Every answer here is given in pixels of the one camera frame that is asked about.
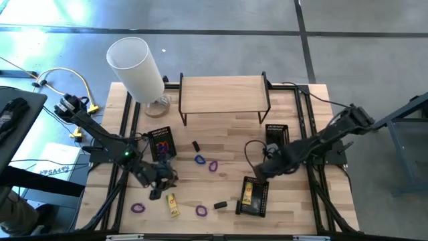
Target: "yellow cable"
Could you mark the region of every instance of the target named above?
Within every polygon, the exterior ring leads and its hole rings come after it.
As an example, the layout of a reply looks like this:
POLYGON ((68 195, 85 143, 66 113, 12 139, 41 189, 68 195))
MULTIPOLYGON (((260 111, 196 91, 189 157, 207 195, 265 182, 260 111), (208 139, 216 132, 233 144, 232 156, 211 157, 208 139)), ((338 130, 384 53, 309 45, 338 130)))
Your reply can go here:
MULTIPOLYGON (((54 70, 66 70, 66 71, 69 71, 69 72, 71 72, 71 73, 73 73, 73 74, 77 75, 77 76, 82 80, 83 84, 85 85, 86 92, 88 93, 88 98, 89 98, 90 104, 94 104, 94 99, 92 98, 92 95, 91 95, 91 93, 90 93, 90 91, 89 91, 88 83, 86 82, 86 80, 85 80, 85 79, 84 79, 84 78, 83 78, 79 73, 77 73, 76 71, 71 70, 71 69, 69 69, 69 68, 58 67, 58 68, 52 68, 52 69, 50 69, 50 70, 46 70, 45 72, 42 72, 42 73, 39 75, 39 78, 37 78, 36 82, 38 83, 38 82, 40 81, 40 78, 41 78, 43 75, 45 75, 45 74, 47 74, 47 73, 49 73, 49 72, 52 72, 52 71, 54 71, 54 70)), ((60 91, 56 90, 54 87, 52 87, 52 86, 50 86, 50 85, 48 85, 48 84, 46 84, 46 86, 47 86, 48 88, 50 88, 51 90, 53 90, 53 91, 57 92, 58 94, 63 94, 63 95, 64 95, 64 93, 61 93, 60 91)))
MULTIPOLYGON (((47 74, 47 73, 52 72, 52 71, 54 71, 54 70, 67 70, 67 71, 69 71, 69 72, 71 72, 71 73, 73 73, 73 74, 77 75, 77 76, 82 80, 82 82, 83 82, 83 83, 84 83, 84 85, 85 85, 86 92, 88 93, 88 98, 89 98, 90 104, 91 104, 91 106, 93 106, 93 105, 94 105, 94 99, 92 98, 92 95, 91 95, 91 93, 90 93, 90 91, 89 91, 88 83, 87 83, 87 82, 86 82, 86 80, 85 80, 85 79, 84 79, 84 78, 83 78, 79 73, 77 73, 76 71, 71 70, 71 69, 69 69, 69 68, 62 68, 62 67, 58 67, 58 68, 52 68, 52 69, 50 69, 50 70, 46 70, 45 72, 42 72, 42 73, 37 77, 37 76, 33 75, 32 73, 28 72, 27 70, 24 70, 23 68, 21 68, 21 67, 17 66, 16 64, 14 64, 14 63, 10 62, 9 60, 6 60, 5 58, 3 58, 3 57, 1 57, 1 56, 0 56, 0 58, 1 58, 2 60, 4 60, 4 61, 8 62, 9 64, 11 64, 11 65, 15 66, 16 68, 19 68, 20 70, 24 71, 26 74, 30 75, 31 77, 35 78, 35 82, 36 82, 36 83, 39 83, 39 81, 41 81, 41 80, 40 80, 40 78, 41 78, 44 74, 47 74)), ((56 90, 56 89, 55 89, 53 86, 51 86, 50 84, 46 84, 46 86, 47 86, 48 88, 50 88, 51 90, 53 90, 54 92, 56 92, 56 93, 58 93, 58 94, 61 94, 61 95, 64 95, 64 93, 63 93, 63 92, 60 92, 59 90, 56 90)))

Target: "wood grain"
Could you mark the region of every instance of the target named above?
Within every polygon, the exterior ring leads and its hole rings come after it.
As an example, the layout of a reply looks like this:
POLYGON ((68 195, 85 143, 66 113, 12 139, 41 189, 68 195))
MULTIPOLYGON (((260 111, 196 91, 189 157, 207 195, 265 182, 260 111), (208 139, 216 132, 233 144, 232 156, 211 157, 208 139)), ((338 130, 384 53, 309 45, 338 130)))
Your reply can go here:
MULTIPOLYGON (((326 85, 310 85, 311 93, 328 100, 326 85)), ((265 218, 235 215, 235 204, 241 193, 245 175, 253 176, 243 155, 244 144, 251 139, 264 140, 265 124, 286 124, 290 139, 300 139, 294 94, 287 90, 270 91, 272 110, 264 124, 259 125, 257 113, 194 114, 188 118, 187 127, 178 112, 178 91, 165 90, 172 97, 171 109, 162 118, 150 118, 140 113, 138 132, 170 126, 177 148, 177 158, 173 167, 180 180, 176 188, 171 188, 156 201, 148 200, 150 189, 143 189, 130 176, 124 202, 120 232, 144 233, 222 233, 222 234, 315 234, 314 215, 308 187, 308 178, 303 166, 292 175, 282 175, 270 181, 265 218), (191 144, 197 141, 201 147, 199 154, 206 160, 218 160, 217 172, 210 173, 207 166, 197 165, 191 144), (165 195, 174 193, 181 215, 171 218, 165 195), (227 201, 228 206, 214 210, 213 204, 227 201), (143 214, 130 211, 132 204, 142 202, 146 206, 143 214), (195 207, 202 204, 208 208, 208 216, 200 218, 195 207)), ((123 113, 126 89, 120 83, 112 83, 102 125, 108 131, 117 133, 123 113)), ((329 104, 311 99, 317 129, 325 127, 332 118, 329 104)), ((304 111, 306 123, 307 112, 304 111)), ((254 143, 248 148, 252 163, 262 159, 261 145, 254 143)), ((149 152, 145 161, 151 161, 149 152)), ((102 164, 89 174, 76 227, 82 227, 97 212, 106 197, 106 190, 112 166, 102 164)), ((358 229, 358 222, 352 202, 349 183, 337 167, 326 167, 328 188, 333 204, 348 223, 358 229)), ((326 213, 322 204, 322 219, 327 227, 326 213)), ((112 205, 110 224, 114 219, 116 201, 112 205)))
POLYGON ((181 112, 257 112, 266 111, 263 76, 184 77, 181 112))

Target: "black plastic crate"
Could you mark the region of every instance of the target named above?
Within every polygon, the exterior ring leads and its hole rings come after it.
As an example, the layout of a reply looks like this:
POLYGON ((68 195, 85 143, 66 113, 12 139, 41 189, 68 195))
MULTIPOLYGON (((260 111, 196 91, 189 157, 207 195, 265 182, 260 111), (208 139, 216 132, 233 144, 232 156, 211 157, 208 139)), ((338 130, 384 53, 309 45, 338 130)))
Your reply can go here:
POLYGON ((269 183, 267 181, 261 182, 257 178, 247 177, 243 178, 241 199, 236 205, 236 214, 249 214, 254 216, 265 217, 266 216, 266 205, 268 203, 268 190, 269 183), (247 183, 252 183, 251 191, 251 204, 243 203, 245 186, 247 183))
POLYGON ((173 134, 170 127, 163 127, 154 131, 150 131, 147 134, 150 142, 150 150, 152 151, 153 161, 159 161, 159 159, 166 154, 169 154, 171 157, 175 157, 177 155, 173 134))
POLYGON ((275 143, 278 147, 290 143, 288 125, 266 124, 266 145, 275 143))

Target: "concrete floor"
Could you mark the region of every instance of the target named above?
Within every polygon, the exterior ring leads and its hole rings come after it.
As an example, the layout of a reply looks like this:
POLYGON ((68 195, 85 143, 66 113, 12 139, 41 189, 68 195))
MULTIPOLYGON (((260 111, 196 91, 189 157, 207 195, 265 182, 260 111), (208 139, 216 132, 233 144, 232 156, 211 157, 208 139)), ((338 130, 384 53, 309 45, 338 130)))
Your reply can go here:
MULTIPOLYGON (((428 32, 428 3, 418 0, 300 0, 307 31, 428 32)), ((124 29, 231 29, 298 31, 293 0, 10 0, 0 23, 124 29)), ((53 67, 77 70, 104 105, 110 83, 118 81, 105 54, 124 34, 0 32, 0 56, 27 70, 53 67)), ((170 81, 188 76, 254 75, 267 72, 272 82, 308 83, 299 36, 136 35, 145 39, 162 75, 170 81)), ((428 90, 427 38, 309 37, 317 83, 328 85, 336 102, 363 106, 375 119, 428 90)), ((0 69, 12 69, 0 62, 0 69)), ((54 86, 85 94, 74 76, 49 76, 54 86)), ((0 85, 30 90, 29 80, 0 79, 0 85)), ((59 96, 49 89, 52 109, 59 96)), ((340 110, 333 106, 334 112, 340 110)), ((73 145, 67 131, 42 113, 18 155, 34 158, 40 145, 73 145)), ((380 130, 347 137, 346 152, 360 228, 368 234, 428 239, 428 195, 392 197, 406 184, 389 133, 380 130)))

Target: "yellow snack package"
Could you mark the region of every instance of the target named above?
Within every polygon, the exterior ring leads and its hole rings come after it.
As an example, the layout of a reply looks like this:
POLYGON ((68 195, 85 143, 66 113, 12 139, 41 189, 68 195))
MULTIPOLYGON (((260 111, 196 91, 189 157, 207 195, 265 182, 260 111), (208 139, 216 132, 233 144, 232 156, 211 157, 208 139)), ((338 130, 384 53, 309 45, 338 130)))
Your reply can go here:
POLYGON ((179 208, 177 207, 177 201, 175 200, 175 196, 173 193, 167 195, 167 201, 171 217, 173 218, 180 215, 179 208))
POLYGON ((245 184, 245 192, 243 193, 242 204, 251 205, 251 197, 253 194, 253 183, 245 184))

